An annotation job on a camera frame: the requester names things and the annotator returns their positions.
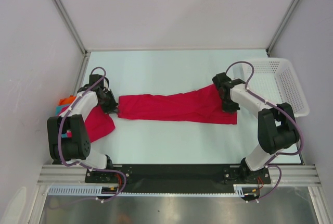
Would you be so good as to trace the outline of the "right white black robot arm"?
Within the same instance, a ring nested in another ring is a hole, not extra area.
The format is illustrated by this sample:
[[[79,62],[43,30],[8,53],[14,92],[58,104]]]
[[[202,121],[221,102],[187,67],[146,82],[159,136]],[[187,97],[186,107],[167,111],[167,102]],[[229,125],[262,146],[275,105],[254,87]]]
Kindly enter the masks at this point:
[[[288,103],[274,105],[265,101],[247,89],[245,81],[232,80],[224,72],[212,81],[222,100],[223,112],[237,113],[242,106],[258,120],[258,145],[242,159],[237,176],[252,183],[276,156],[300,140],[293,109]]]

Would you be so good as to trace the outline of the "white perforated plastic basket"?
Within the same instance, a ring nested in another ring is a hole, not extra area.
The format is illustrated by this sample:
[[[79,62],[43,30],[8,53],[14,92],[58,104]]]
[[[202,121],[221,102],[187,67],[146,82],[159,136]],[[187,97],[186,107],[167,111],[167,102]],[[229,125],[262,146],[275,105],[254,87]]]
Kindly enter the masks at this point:
[[[310,113],[303,89],[291,62],[283,58],[255,58],[242,64],[241,77],[249,81],[249,89],[271,103],[288,103],[295,117]]]

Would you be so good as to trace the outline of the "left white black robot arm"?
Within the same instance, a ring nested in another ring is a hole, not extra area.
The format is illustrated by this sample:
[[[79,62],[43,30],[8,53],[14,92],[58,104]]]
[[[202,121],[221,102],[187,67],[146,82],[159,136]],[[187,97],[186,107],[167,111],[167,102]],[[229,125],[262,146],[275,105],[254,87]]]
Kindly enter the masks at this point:
[[[92,74],[74,101],[57,116],[47,120],[49,153],[56,164],[83,165],[93,170],[103,182],[115,176],[111,158],[95,151],[91,143],[115,130],[110,114],[118,104],[109,89],[109,80]]]

